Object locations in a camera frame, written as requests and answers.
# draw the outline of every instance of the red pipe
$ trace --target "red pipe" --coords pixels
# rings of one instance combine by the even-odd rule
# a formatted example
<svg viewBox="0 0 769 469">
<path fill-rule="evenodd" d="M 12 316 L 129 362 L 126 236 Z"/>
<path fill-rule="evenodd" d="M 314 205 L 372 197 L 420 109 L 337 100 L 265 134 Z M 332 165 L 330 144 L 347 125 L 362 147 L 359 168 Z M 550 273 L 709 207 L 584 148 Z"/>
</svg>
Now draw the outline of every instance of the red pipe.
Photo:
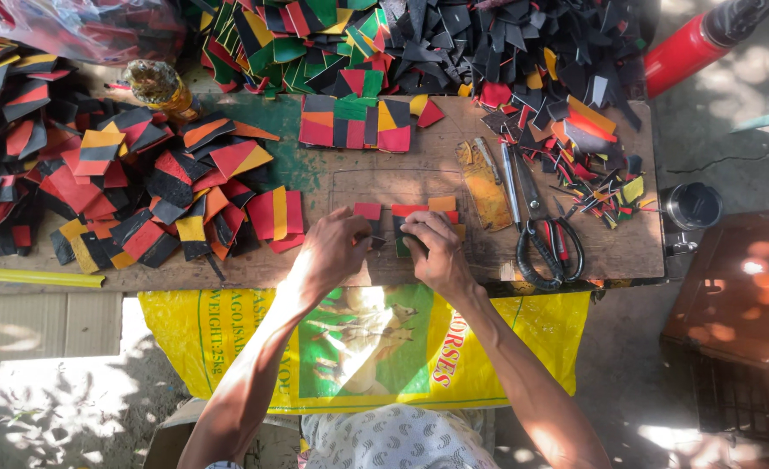
<svg viewBox="0 0 769 469">
<path fill-rule="evenodd" d="M 656 98 L 732 50 L 706 35 L 704 16 L 693 17 L 645 57 L 648 98 Z"/>
</svg>

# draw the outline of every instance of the metal grate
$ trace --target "metal grate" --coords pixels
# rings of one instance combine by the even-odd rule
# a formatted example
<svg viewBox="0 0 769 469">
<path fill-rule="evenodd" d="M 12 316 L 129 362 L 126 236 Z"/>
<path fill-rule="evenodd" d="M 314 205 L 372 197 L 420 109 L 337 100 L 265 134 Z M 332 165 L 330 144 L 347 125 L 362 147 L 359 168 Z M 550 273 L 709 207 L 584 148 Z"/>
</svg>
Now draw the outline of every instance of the metal grate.
<svg viewBox="0 0 769 469">
<path fill-rule="evenodd" d="M 692 379 L 700 431 L 769 441 L 765 374 L 756 367 L 695 353 Z"/>
</svg>

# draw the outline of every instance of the wooden board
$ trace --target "wooden board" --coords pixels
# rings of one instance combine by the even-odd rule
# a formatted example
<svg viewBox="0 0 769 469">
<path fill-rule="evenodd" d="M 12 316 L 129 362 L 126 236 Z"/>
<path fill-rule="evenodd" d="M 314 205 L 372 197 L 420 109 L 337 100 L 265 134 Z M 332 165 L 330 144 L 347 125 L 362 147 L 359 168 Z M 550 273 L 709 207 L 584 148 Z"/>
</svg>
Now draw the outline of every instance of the wooden board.
<svg viewBox="0 0 769 469">
<path fill-rule="evenodd" d="M 427 129 L 417 129 L 411 152 L 391 155 L 370 150 L 313 151 L 298 148 L 300 97 L 280 95 L 275 101 L 260 96 L 239 94 L 200 95 L 208 111 L 223 110 L 230 117 L 254 124 L 282 136 L 279 142 L 268 142 L 266 150 L 275 156 L 271 163 L 272 184 L 255 190 L 269 190 L 280 184 L 290 190 L 301 190 L 304 199 L 305 228 L 334 208 L 354 202 L 390 204 L 424 204 L 427 198 L 456 195 L 461 219 L 467 226 L 464 251 L 478 281 L 501 279 L 501 267 L 510 271 L 514 261 L 518 234 L 514 226 L 495 233 L 481 229 L 474 203 L 461 177 L 454 155 L 460 142 L 483 136 L 498 163 L 500 145 L 497 138 L 480 121 L 485 112 L 469 99 L 433 97 L 447 116 Z M 637 154 L 646 171 L 646 197 L 656 196 L 656 176 L 650 133 L 650 110 L 642 102 L 631 104 L 643 125 L 640 133 L 628 127 L 615 109 L 605 112 L 617 123 L 617 135 L 626 155 Z M 555 175 L 535 169 L 536 184 L 548 200 L 552 215 L 557 208 L 552 201 L 556 195 L 565 208 L 570 197 L 548 188 L 555 184 Z M 79 273 L 76 263 L 57 263 L 49 234 L 63 221 L 49 215 L 39 231 L 36 245 L 28 257 L 0 258 L 0 268 Z M 585 279 L 627 279 L 659 277 L 665 274 L 661 236 L 661 220 L 656 212 L 640 212 L 633 219 L 620 222 L 615 230 L 607 229 L 597 218 L 575 214 L 570 219 L 587 253 Z M 372 253 L 362 271 L 347 284 L 404 284 L 417 280 L 410 259 L 397 259 L 393 241 L 390 210 L 382 213 L 384 236 L 390 240 L 380 253 Z M 178 250 L 159 269 L 136 264 L 123 271 L 107 270 L 105 291 L 159 291 L 217 288 L 262 288 L 275 286 L 283 280 L 295 260 L 299 248 L 274 254 L 268 247 L 229 259 L 218 264 L 228 279 L 220 283 L 207 261 L 185 262 Z M 540 260 L 537 254 L 534 259 Z M 536 265 L 546 274 L 545 265 Z M 0 282 L 0 294 L 81 291 L 73 287 L 5 284 Z"/>
</svg>

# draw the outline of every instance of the concrete floor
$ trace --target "concrete floor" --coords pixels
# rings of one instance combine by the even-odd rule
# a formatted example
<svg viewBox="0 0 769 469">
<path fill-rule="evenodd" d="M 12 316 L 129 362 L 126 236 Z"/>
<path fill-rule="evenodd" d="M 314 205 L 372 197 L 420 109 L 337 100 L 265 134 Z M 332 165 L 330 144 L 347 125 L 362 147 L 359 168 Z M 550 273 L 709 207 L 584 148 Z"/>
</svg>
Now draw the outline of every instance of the concrete floor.
<svg viewBox="0 0 769 469">
<path fill-rule="evenodd" d="M 663 0 L 656 42 L 714 3 Z M 727 213 L 769 208 L 769 129 L 727 133 L 769 113 L 769 18 L 651 105 L 659 187 L 702 181 L 721 193 Z M 699 467 L 734 457 L 696 432 L 691 382 L 661 355 L 658 336 L 678 290 L 676 282 L 613 290 L 590 307 L 576 400 L 614 467 Z M 135 306 L 125 311 L 119 357 L 0 364 L 0 468 L 141 466 L 154 427 L 187 392 L 140 317 Z M 498 463 L 543 467 L 511 411 L 496 415 Z M 271 456 L 277 444 L 268 432 L 254 466 L 288 466 Z"/>
</svg>

